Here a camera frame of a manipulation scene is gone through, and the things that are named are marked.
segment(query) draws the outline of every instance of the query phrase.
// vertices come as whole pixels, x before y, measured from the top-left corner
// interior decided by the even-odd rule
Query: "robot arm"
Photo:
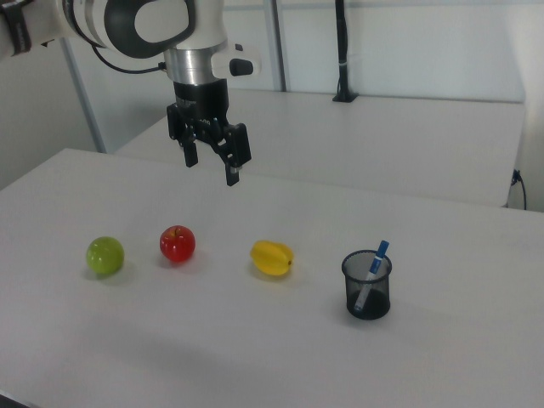
[[[170,137],[188,167],[198,162],[195,140],[210,145],[232,185],[251,152],[245,125],[227,121],[226,79],[258,74],[260,58],[228,41],[223,7],[223,0],[0,0],[0,61],[68,36],[135,59],[163,54],[176,93]]]

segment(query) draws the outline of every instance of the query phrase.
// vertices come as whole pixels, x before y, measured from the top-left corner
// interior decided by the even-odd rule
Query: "green apple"
[[[115,274],[125,259],[121,242],[110,236],[97,238],[87,250],[87,265],[98,275]]]

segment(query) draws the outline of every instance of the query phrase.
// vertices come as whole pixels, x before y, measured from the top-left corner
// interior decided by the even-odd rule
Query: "red apple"
[[[187,227],[174,225],[161,235],[162,255],[172,262],[183,262],[195,251],[195,236]]]

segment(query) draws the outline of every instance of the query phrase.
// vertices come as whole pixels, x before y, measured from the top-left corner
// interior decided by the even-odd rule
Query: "toy fruit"
[[[187,227],[174,225],[161,235],[162,255],[172,262],[183,262],[195,251],[195,236]]]
[[[110,236],[97,238],[87,249],[87,265],[99,275],[116,273],[125,259],[121,242]]]
[[[257,241],[250,256],[258,270],[266,275],[280,276],[291,268],[294,255],[289,246],[271,241]]]

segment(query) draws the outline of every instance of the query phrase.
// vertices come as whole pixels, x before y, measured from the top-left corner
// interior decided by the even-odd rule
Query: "black stand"
[[[337,36],[338,36],[338,67],[340,79],[338,80],[337,96],[335,102],[352,102],[357,98],[357,93],[349,91],[348,85],[348,26],[344,14],[343,0],[335,0],[337,11]]]

